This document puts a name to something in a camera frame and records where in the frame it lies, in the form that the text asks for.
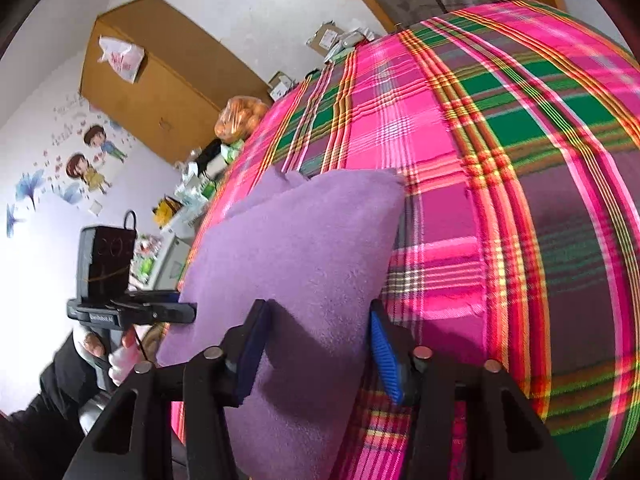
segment human hand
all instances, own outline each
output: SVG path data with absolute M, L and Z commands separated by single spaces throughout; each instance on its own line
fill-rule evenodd
M 121 346 L 108 357 L 111 368 L 109 377 L 116 386 L 120 386 L 136 363 L 143 360 L 143 355 L 136 344 L 134 328 L 127 330 L 121 339 Z M 104 356 L 104 346 L 91 329 L 76 323 L 73 330 L 74 346 L 78 355 L 89 364 L 94 364 L 94 358 Z

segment black jacket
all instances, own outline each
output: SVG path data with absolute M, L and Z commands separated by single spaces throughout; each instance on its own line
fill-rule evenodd
M 94 369 L 69 336 L 40 376 L 40 394 L 0 421 L 0 470 L 20 470 L 30 480 L 61 479 L 84 438 L 78 409 L 98 391 Z

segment yellow dress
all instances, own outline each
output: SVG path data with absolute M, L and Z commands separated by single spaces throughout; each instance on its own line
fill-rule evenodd
M 102 184 L 104 184 L 104 176 L 95 171 L 91 166 L 86 170 L 83 179 L 87 186 L 89 186 L 89 191 L 100 189 Z

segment bag of oranges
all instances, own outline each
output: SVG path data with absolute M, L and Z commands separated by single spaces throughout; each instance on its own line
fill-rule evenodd
M 245 140 L 260 124 L 269 106 L 255 97 L 236 96 L 220 112 L 216 123 L 216 136 L 225 144 Z

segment blue flower decal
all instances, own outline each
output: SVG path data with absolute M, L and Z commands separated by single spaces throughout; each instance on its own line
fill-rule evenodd
M 36 171 L 33 176 L 29 173 L 23 173 L 20 182 L 15 185 L 15 199 L 20 202 L 20 200 L 24 200 L 26 197 L 29 197 L 33 204 L 33 209 L 35 210 L 36 201 L 34 196 L 36 189 L 44 184 L 44 179 L 42 177 L 43 174 L 44 170 Z
M 74 182 L 70 184 L 64 191 L 62 188 L 58 186 L 58 189 L 55 189 L 53 186 L 53 193 L 58 195 L 62 200 L 68 202 L 71 205 L 75 205 L 82 200 L 82 193 L 80 192 L 80 183 Z
M 14 226 L 18 222 L 24 222 L 14 216 L 15 205 L 6 205 L 6 237 L 11 238 L 14 235 Z

